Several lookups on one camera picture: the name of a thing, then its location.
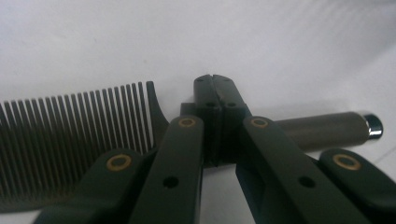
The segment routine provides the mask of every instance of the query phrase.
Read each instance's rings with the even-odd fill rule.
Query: black comb
[[[145,154],[168,125],[154,84],[0,104],[0,212],[67,200],[96,159],[115,148]]]

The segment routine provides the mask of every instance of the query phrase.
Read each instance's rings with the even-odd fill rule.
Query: hole
[[[128,168],[132,163],[132,158],[125,154],[119,154],[111,157],[107,163],[106,167],[108,170],[117,172]]]
[[[268,126],[268,122],[264,119],[252,119],[251,124],[258,128],[265,128]]]
[[[190,128],[195,125],[194,119],[181,119],[178,121],[178,125],[184,128]]]
[[[189,126],[189,125],[192,125],[192,120],[191,120],[191,119],[183,119],[183,120],[181,121],[181,123],[182,123],[183,125]]]
[[[177,187],[177,185],[178,185],[178,179],[174,176],[166,177],[163,180],[163,186],[166,187],[167,189],[173,189]]]
[[[303,185],[306,188],[312,189],[315,187],[315,181],[307,176],[302,176],[298,179],[301,185]]]
[[[361,163],[355,158],[348,156],[346,154],[337,154],[332,157],[335,164],[343,167],[344,169],[357,171],[361,168]]]

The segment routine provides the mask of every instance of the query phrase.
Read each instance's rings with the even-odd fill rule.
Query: metal rivet
[[[132,163],[132,158],[125,154],[113,156],[107,161],[107,169],[110,171],[121,171],[126,169]]]
[[[183,128],[190,128],[195,125],[195,119],[181,119],[178,121],[178,125]]]
[[[250,123],[258,128],[265,128],[268,126],[268,122],[265,119],[252,119]]]
[[[348,156],[346,154],[337,154],[332,157],[332,160],[335,164],[343,167],[344,169],[357,171],[361,168],[361,163],[358,162],[355,158]]]

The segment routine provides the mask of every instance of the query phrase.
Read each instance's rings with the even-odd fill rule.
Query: white surface
[[[355,150],[396,180],[395,36],[386,0],[0,0],[0,100],[153,80],[172,119],[196,77],[220,74],[270,119],[376,113],[383,138]],[[205,171],[201,223],[253,222],[233,172]]]

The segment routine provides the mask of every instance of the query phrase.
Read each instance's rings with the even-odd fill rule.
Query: metal end cap
[[[363,115],[369,128],[369,140],[379,139],[384,133],[384,126],[381,120],[374,114]]]

